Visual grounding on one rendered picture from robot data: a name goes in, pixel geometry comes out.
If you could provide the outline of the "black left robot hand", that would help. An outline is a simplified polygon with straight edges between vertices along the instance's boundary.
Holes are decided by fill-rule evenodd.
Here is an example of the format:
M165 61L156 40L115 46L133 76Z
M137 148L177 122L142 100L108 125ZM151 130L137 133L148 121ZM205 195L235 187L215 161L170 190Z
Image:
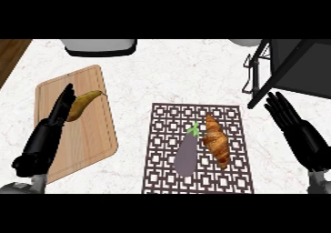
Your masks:
M68 84L56 98L49 116L37 123L22 154L13 159L11 166L18 177L31 177L49 172L74 100L72 84Z

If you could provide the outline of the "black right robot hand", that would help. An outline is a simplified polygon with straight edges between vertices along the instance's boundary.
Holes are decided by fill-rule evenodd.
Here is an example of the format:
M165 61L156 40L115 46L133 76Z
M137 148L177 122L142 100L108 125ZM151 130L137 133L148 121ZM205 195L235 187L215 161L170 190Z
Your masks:
M263 106L283 133L297 161L310 172L329 170L331 146L322 134L298 115L285 96L279 92L269 92L267 95L269 98Z

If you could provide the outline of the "golden brown croissant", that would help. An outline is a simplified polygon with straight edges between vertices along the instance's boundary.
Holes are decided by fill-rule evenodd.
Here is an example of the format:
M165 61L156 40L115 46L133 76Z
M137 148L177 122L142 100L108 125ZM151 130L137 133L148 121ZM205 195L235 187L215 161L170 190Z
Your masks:
M218 167L226 169L230 162L229 139L217 120L210 114L205 115L205 135L202 144L207 146L208 152L217 160Z

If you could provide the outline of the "black tiered shelf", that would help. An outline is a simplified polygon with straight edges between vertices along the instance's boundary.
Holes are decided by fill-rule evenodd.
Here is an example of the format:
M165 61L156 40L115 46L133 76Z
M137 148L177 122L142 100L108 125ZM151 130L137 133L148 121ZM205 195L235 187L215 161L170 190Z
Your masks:
M270 77L260 86L260 60L270 62ZM263 39L254 55L248 55L251 90L242 89L252 98L254 108L272 88L331 99L331 39Z

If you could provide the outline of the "brown patterned placemat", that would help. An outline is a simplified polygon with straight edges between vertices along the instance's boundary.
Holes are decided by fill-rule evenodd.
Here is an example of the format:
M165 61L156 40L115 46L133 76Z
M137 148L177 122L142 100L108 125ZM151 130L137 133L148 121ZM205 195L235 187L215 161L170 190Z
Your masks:
M182 177L174 171L174 156L190 127L205 132L205 117L213 116L229 140L230 162L218 166L204 144L196 145L198 165ZM251 194L246 141L238 106L155 103L151 110L149 136L143 166L145 194Z

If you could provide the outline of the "pale wooden cutting board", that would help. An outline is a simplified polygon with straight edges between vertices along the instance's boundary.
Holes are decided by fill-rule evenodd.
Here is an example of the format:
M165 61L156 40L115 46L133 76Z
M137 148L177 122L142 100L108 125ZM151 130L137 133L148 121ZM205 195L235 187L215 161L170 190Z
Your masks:
M72 84L75 96L95 90L99 90L102 95L86 107L80 118L67 122L62 127L47 183L93 165L117 151L112 114L99 65L92 65L37 85L34 125L49 116L56 98L68 83Z

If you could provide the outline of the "yellow-brown banana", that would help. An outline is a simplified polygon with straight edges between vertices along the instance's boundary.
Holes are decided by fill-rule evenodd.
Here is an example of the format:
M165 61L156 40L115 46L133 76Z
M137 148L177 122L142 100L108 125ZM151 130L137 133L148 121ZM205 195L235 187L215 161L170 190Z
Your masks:
M95 98L100 95L102 92L99 90L95 90L75 98L68 112L68 118L67 118L68 122L75 121L80 118L86 107L89 106Z

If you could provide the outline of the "purple eggplant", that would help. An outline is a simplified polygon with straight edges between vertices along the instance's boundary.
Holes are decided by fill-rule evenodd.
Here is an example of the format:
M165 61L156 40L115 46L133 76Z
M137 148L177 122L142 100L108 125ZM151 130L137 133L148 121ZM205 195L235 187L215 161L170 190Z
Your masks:
M193 126L187 129L173 161L174 171L182 177L189 177L196 168L198 138L198 123L193 123Z

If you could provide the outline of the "pale grey round object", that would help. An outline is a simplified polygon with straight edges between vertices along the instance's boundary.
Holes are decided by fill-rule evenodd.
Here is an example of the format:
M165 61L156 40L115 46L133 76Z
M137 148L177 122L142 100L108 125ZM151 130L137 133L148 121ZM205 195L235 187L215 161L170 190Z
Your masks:
M232 42L245 47L254 47L261 43L261 39L232 39Z

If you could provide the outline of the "pale grey black-rimmed appliance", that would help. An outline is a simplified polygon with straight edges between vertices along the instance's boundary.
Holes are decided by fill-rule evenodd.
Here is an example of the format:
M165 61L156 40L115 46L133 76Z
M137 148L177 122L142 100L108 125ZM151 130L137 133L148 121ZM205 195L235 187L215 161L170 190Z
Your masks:
M111 57L128 56L136 51L136 39L62 39L71 56Z

